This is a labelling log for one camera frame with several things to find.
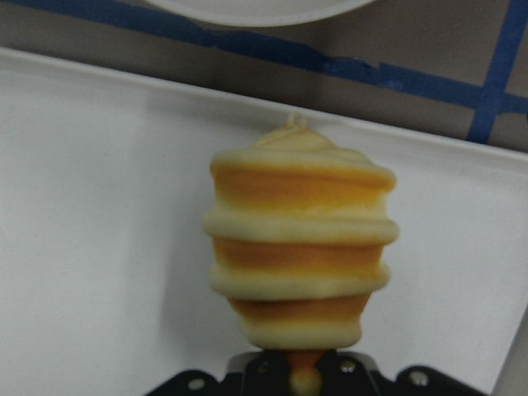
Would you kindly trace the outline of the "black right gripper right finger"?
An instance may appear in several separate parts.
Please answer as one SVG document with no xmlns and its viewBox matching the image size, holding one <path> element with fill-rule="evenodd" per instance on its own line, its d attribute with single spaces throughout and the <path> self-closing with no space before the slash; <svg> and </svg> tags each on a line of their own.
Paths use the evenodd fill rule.
<svg viewBox="0 0 528 396">
<path fill-rule="evenodd" d="M 400 370 L 386 378 L 375 361 L 357 352 L 329 351 L 316 364 L 321 395 L 481 395 L 482 392 L 424 365 Z"/>
</svg>

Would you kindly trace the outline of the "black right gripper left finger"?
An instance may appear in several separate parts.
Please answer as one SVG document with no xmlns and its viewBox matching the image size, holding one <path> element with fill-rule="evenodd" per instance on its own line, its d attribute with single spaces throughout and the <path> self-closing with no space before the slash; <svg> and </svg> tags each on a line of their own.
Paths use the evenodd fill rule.
<svg viewBox="0 0 528 396">
<path fill-rule="evenodd" d="M 223 379 L 203 370 L 184 370 L 149 395 L 288 395 L 290 365 L 279 351 L 246 352 L 229 360 Z"/>
</svg>

